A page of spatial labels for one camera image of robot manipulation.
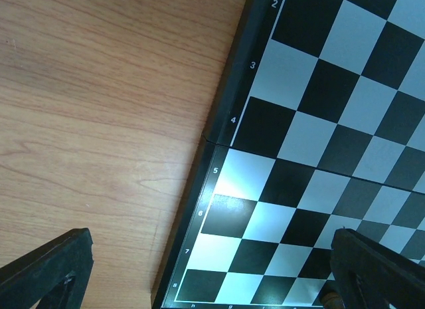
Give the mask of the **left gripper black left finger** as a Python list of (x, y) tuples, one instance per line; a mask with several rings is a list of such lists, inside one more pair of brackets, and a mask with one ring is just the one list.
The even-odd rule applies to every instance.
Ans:
[(2, 308), (80, 308), (94, 264), (87, 228), (71, 229), (1, 267)]

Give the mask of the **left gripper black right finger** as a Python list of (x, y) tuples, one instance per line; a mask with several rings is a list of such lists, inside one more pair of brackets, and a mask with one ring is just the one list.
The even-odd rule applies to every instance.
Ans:
[(336, 230), (331, 270), (346, 308), (424, 307), (424, 267), (352, 229)]

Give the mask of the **dark brown bishop piece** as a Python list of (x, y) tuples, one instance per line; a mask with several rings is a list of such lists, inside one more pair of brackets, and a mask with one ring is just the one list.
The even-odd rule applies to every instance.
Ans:
[(328, 280), (319, 294), (321, 305), (325, 309), (345, 309), (342, 297), (336, 290), (336, 282)]

